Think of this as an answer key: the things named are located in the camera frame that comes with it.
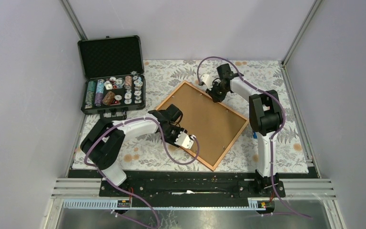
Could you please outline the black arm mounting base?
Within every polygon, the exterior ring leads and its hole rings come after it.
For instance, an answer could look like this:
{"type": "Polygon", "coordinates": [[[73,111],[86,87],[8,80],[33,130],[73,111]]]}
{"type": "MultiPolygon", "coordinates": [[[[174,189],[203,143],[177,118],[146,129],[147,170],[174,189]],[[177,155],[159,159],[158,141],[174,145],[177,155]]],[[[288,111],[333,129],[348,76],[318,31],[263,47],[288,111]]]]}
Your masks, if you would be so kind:
{"type": "Polygon", "coordinates": [[[133,196],[118,191],[101,180],[100,197],[126,198],[133,207],[246,207],[246,198],[269,199],[273,193],[271,182],[260,180],[255,172],[150,172],[126,171],[120,185],[133,196]]]}

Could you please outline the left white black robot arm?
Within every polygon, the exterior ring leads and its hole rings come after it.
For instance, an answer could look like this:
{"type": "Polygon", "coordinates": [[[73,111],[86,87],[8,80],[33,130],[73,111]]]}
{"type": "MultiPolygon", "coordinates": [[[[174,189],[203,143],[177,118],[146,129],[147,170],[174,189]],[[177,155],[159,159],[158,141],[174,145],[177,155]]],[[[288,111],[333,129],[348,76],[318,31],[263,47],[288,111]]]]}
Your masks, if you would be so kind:
{"type": "Polygon", "coordinates": [[[182,116],[182,111],[172,104],[163,110],[151,110],[138,118],[121,121],[101,118],[81,142],[84,160],[111,181],[113,193],[123,196],[129,189],[126,174],[117,162],[123,143],[142,135],[159,133],[166,143],[190,149],[194,140],[186,129],[177,124],[182,116]]]}

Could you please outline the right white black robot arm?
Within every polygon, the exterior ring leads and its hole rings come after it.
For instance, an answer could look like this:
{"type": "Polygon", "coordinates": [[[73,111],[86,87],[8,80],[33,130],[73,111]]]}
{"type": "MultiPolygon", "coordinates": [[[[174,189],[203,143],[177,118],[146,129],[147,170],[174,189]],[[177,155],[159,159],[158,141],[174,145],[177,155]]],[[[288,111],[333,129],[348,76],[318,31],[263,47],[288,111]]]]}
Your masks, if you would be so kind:
{"type": "Polygon", "coordinates": [[[275,166],[277,133],[285,123],[278,93],[256,88],[241,73],[234,73],[228,64],[217,67],[217,73],[217,79],[204,74],[199,82],[206,85],[206,93],[214,102],[222,102],[227,93],[236,93],[249,103],[250,126],[257,137],[259,157],[254,190],[262,197],[274,197],[280,188],[275,166]]]}

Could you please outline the orange wooden photo frame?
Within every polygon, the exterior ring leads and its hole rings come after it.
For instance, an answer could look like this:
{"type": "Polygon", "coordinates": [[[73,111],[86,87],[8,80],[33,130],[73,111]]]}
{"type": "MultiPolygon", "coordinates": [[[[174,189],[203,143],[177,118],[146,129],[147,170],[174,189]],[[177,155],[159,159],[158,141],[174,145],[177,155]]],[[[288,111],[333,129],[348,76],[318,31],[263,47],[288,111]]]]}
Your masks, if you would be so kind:
{"type": "Polygon", "coordinates": [[[203,90],[183,81],[157,107],[169,105],[179,108],[183,117],[180,126],[195,135],[200,146],[186,152],[192,156],[200,150],[197,160],[215,171],[222,159],[249,124],[249,119],[223,103],[215,103],[203,90]]]}

